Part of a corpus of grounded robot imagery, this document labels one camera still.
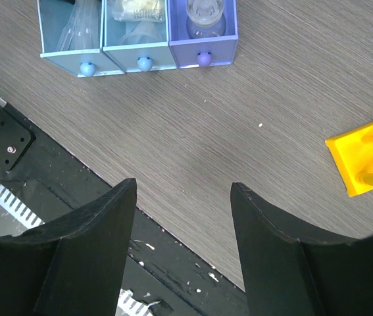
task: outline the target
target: drawer knob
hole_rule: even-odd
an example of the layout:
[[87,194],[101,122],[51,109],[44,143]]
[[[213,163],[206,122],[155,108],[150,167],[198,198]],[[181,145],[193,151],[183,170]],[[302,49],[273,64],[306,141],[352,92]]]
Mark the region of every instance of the drawer knob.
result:
[[92,63],[82,63],[80,70],[85,77],[92,77],[95,74],[95,65]]
[[209,65],[211,65],[211,53],[199,53],[198,65],[200,67],[208,67]]
[[138,59],[138,68],[141,71],[150,71],[153,68],[153,60],[149,57],[141,57]]

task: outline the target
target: yellow object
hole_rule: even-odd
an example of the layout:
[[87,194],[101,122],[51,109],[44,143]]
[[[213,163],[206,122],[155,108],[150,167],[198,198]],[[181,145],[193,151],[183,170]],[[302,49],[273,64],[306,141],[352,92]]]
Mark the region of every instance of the yellow object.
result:
[[325,143],[350,197],[373,190],[373,123]]

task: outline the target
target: paint chip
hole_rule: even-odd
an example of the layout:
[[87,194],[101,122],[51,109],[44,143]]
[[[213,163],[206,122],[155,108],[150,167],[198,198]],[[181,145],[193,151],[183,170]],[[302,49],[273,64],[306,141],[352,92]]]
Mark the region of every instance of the paint chip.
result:
[[213,280],[215,280],[216,282],[219,282],[218,279],[215,277],[215,274],[214,274],[214,273],[209,272],[208,275],[209,275]]

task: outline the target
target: drawer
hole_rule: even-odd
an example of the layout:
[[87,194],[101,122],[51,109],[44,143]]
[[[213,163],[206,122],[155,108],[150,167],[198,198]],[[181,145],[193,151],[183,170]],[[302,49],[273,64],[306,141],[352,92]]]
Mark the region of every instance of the drawer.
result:
[[169,45],[179,68],[233,63],[237,45],[236,0],[225,0],[226,33],[215,38],[191,39],[187,33],[187,0],[169,0]]
[[66,51],[57,49],[62,31],[68,24],[74,8],[72,3],[69,3],[68,0],[37,0],[41,33],[41,58],[47,59],[78,77],[123,74],[124,71],[102,50],[104,20],[100,2],[97,2],[100,6],[97,47]]
[[[113,1],[103,0],[104,10],[104,47],[103,51],[126,72],[175,69],[172,52],[168,46],[168,10],[166,5],[166,22],[119,22],[112,12]],[[147,30],[148,38],[155,38],[153,43],[136,42],[137,38],[126,41],[124,36],[132,30]]]

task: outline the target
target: gray floor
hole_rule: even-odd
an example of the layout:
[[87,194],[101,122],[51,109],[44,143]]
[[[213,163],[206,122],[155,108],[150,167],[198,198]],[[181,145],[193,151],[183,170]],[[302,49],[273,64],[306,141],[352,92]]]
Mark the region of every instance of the gray floor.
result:
[[373,1],[238,11],[231,66],[84,80],[40,59],[35,1],[0,1],[0,95],[105,180],[136,177],[139,206],[242,286],[233,181],[334,232],[373,233],[373,192],[348,198],[324,145],[373,120]]

